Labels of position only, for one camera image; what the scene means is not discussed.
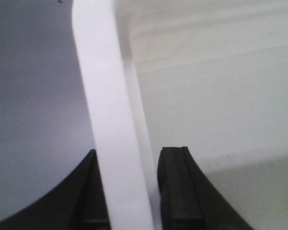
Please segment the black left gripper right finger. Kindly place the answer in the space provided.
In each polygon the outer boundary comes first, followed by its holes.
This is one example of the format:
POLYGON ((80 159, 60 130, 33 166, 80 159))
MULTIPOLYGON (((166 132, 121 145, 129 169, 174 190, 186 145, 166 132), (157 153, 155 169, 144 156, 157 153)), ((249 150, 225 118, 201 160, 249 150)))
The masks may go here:
POLYGON ((157 168, 165 230, 250 230, 192 158, 187 147, 163 147, 157 168))

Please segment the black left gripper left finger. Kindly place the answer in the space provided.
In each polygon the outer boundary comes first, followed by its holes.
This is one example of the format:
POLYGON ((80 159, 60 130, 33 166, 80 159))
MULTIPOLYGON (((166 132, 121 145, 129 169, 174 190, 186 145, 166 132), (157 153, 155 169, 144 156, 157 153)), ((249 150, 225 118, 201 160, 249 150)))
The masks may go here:
POLYGON ((96 151, 90 150, 55 188, 0 221, 0 230, 109 230, 96 151))

